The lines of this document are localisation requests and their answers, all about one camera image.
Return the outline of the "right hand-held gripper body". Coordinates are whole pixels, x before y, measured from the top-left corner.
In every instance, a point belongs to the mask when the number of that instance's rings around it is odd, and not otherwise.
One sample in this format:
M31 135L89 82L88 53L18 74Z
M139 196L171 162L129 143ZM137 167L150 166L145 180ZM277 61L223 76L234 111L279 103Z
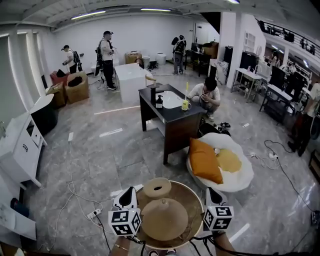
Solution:
M204 226L209 231L225 231L234 215L232 206L206 206L203 217Z

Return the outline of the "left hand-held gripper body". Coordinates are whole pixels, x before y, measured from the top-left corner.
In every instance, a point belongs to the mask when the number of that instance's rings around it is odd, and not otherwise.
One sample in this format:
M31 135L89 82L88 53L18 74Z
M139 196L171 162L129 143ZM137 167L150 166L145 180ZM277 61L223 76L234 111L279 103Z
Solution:
M108 224L114 235L118 237L132 237L137 234L141 226L139 208L124 208L108 212Z

